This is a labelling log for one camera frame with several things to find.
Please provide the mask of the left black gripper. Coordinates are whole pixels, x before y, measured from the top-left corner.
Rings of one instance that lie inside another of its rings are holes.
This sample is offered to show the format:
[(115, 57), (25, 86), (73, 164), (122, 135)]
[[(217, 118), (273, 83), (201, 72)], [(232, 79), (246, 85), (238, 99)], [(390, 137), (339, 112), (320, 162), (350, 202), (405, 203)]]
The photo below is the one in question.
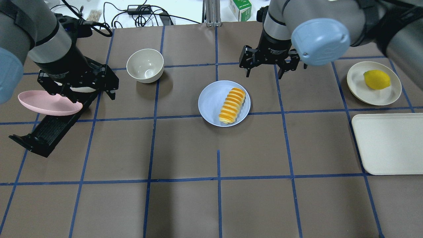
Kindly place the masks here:
[(66, 97), (72, 103), (82, 102), (82, 97), (70, 87), (91, 87), (115, 100), (119, 78), (109, 66), (83, 56), (80, 50), (71, 50), (57, 61), (37, 63), (37, 66), (41, 69), (38, 83), (50, 95)]

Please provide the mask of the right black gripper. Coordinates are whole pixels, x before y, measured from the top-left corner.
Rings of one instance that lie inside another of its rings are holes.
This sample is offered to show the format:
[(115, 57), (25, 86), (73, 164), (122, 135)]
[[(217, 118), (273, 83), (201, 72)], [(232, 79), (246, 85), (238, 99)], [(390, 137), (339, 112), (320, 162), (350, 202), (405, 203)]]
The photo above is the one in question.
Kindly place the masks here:
[(246, 77), (250, 76), (252, 68), (261, 64), (277, 64), (279, 66), (278, 79), (280, 80), (285, 72), (295, 71), (300, 62), (298, 53), (290, 53), (291, 40), (279, 40), (263, 31), (256, 49), (245, 45), (239, 57), (239, 68), (246, 70)]

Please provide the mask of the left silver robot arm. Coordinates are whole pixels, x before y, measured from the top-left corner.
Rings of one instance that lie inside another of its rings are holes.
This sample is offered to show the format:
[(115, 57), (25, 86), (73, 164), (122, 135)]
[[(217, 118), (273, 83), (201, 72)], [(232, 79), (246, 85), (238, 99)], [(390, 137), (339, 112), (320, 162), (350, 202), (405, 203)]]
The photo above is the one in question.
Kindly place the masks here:
[(73, 37), (42, 0), (1, 1), (1, 103), (11, 99), (23, 76), (27, 57), (47, 78), (41, 86), (73, 103), (80, 101), (74, 88), (89, 87), (115, 99), (118, 77), (107, 65), (85, 56)]

